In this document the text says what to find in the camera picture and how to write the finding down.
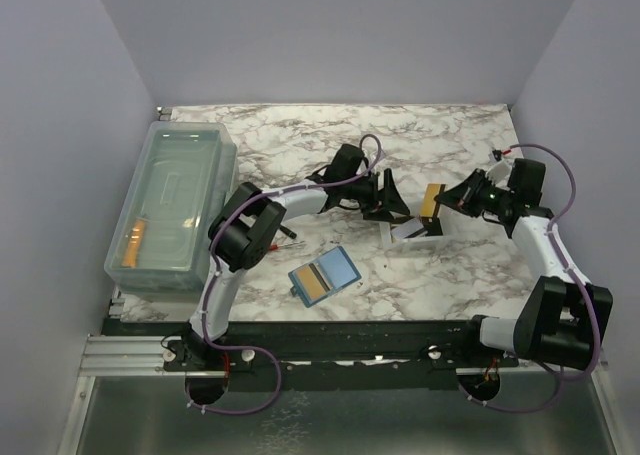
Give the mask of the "credit cards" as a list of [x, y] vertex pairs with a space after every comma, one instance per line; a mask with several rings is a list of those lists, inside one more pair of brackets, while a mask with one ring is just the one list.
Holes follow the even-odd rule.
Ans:
[[443, 229], [438, 218], [418, 217], [392, 228], [390, 234], [395, 240], [438, 237], [443, 235]]

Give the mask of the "gold credit card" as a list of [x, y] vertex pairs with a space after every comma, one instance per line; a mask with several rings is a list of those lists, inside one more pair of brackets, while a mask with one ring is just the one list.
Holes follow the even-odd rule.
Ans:
[[423, 201], [419, 210], [419, 216], [422, 218], [437, 218], [439, 215], [440, 204], [436, 201], [436, 197], [446, 190], [446, 185], [442, 183], [430, 183], [427, 185]]
[[304, 293], [311, 301], [319, 300], [331, 289], [328, 280], [316, 263], [301, 267], [297, 270], [296, 275]]

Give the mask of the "clear acrylic card box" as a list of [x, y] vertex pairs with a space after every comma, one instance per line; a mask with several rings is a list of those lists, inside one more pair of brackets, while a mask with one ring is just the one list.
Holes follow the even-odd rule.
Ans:
[[419, 213], [412, 210], [408, 217], [396, 218], [393, 222], [379, 222], [381, 247], [383, 251], [396, 251], [400, 253], [409, 253], [419, 249], [436, 249], [441, 248], [449, 242], [456, 232], [452, 221], [452, 211], [449, 209], [440, 209], [438, 219], [441, 222], [443, 235], [438, 237], [421, 237], [413, 239], [395, 240], [390, 231], [398, 225], [412, 219], [418, 218]]

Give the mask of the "teal leather card holder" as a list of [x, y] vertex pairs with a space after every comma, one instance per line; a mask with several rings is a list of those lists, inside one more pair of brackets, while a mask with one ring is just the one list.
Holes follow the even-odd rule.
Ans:
[[[308, 299], [300, 286], [296, 275], [298, 269], [310, 263], [316, 263], [319, 265], [320, 270], [331, 286], [330, 291], [324, 297], [315, 301]], [[359, 281], [361, 279], [361, 274], [347, 254], [346, 250], [342, 246], [337, 246], [316, 257], [312, 261], [289, 272], [288, 278], [291, 282], [291, 295], [300, 299], [305, 307], [310, 308]]]

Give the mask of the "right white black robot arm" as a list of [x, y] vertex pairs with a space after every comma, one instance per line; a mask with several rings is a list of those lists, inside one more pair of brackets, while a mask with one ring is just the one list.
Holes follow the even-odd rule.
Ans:
[[599, 356], [613, 297], [591, 283], [574, 265], [553, 224], [553, 213], [540, 206], [546, 174], [543, 163], [518, 158], [506, 168], [505, 187], [498, 187], [502, 163], [491, 171], [476, 169], [435, 200], [460, 214], [492, 215], [520, 250], [536, 284], [515, 319], [477, 315], [473, 334], [460, 342], [460, 354], [480, 367], [496, 350], [521, 359], [582, 371]]

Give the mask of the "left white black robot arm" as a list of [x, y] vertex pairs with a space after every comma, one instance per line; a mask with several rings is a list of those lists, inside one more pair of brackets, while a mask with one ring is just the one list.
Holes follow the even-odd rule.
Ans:
[[247, 272], [267, 254], [284, 222], [316, 215], [353, 202], [365, 220], [391, 222], [407, 216], [409, 207], [393, 180], [382, 175], [361, 147], [344, 144], [332, 161], [289, 186], [260, 189], [251, 182], [238, 186], [208, 230], [210, 270], [197, 309], [190, 318], [195, 338], [187, 357], [201, 370], [214, 368], [222, 355], [217, 341], [229, 325], [231, 307]]

